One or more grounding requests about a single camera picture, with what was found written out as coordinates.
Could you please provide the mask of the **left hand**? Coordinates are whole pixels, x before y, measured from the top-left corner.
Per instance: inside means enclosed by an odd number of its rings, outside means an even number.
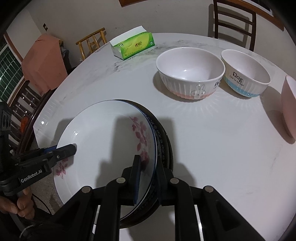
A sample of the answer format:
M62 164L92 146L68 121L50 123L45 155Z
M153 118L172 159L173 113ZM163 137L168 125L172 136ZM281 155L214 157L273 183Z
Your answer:
M28 220L32 220L35 216L34 203L32 201L32 190L27 187L23 190L23 194L18 198L16 204L5 197L1 196L0 210L2 213L17 214Z

